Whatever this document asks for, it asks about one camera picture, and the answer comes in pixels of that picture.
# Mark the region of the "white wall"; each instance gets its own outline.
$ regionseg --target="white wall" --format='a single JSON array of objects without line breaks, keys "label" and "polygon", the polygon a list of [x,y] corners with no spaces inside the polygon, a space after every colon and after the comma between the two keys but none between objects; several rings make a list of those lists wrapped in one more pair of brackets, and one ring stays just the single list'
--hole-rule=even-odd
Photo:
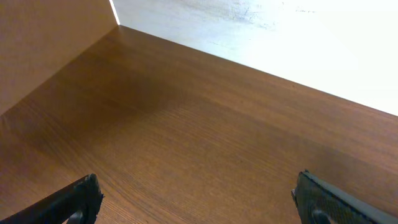
[{"label": "white wall", "polygon": [[394,1],[114,0],[121,24],[398,115]]}]

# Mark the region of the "wooden floor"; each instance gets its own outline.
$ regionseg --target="wooden floor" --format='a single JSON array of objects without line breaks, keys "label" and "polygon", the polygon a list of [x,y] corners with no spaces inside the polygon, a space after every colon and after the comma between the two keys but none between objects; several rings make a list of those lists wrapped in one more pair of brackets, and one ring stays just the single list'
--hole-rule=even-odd
[{"label": "wooden floor", "polygon": [[300,223],[312,173],[398,216],[398,117],[117,27],[1,116],[0,218],[89,173],[98,223]]}]

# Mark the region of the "brown wall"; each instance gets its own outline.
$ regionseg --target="brown wall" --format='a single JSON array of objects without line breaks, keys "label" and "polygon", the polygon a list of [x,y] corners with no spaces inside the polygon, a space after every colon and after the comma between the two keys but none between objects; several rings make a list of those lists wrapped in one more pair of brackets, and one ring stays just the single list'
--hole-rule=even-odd
[{"label": "brown wall", "polygon": [[109,0],[0,3],[0,114],[116,27]]}]

